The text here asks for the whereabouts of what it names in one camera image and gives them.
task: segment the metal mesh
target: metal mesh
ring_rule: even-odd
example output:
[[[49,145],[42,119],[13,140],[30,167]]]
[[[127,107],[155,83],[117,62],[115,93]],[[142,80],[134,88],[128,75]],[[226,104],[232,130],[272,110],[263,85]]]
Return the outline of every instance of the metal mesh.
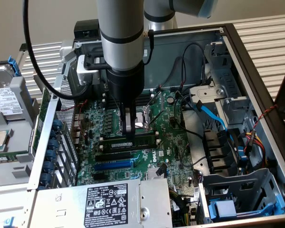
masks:
[[[72,95],[71,89],[70,89],[70,86],[69,86],[69,83],[66,77],[64,77],[62,80],[61,93]],[[62,104],[61,109],[63,110],[63,109],[74,107],[75,102],[73,100],[61,99],[61,104]],[[56,114],[59,120],[61,120],[62,122],[66,122],[68,130],[71,132],[72,122],[74,118],[74,108],[64,111],[64,112],[58,111],[56,112]]]

